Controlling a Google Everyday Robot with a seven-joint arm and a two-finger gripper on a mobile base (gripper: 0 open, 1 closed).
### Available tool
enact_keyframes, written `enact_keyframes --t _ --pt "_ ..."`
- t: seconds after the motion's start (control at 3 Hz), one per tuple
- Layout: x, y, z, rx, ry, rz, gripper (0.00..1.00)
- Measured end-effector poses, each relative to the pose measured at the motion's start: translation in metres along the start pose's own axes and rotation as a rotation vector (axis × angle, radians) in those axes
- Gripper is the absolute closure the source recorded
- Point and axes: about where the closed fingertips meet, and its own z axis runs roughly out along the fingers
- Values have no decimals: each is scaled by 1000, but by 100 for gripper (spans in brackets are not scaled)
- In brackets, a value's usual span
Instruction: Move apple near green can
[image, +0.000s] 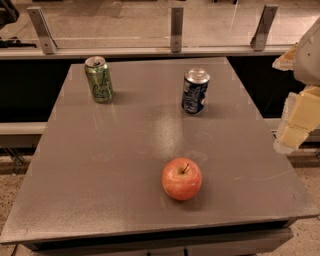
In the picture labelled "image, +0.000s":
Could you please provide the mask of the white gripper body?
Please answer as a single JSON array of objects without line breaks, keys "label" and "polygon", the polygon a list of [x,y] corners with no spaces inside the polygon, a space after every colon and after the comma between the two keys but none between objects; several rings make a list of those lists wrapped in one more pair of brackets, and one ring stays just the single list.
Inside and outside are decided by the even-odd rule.
[{"label": "white gripper body", "polygon": [[294,77],[306,85],[320,85],[320,17],[297,45]]}]

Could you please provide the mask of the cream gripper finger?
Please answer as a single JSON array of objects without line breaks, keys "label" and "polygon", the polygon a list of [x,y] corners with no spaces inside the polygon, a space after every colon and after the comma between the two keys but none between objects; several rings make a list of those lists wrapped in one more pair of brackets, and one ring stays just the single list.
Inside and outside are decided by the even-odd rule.
[{"label": "cream gripper finger", "polygon": [[275,59],[272,63],[272,67],[280,71],[292,71],[294,69],[296,50],[297,45],[293,45],[288,51]]},{"label": "cream gripper finger", "polygon": [[290,92],[285,100],[273,147],[290,154],[320,125],[320,87],[306,86],[300,93]]}]

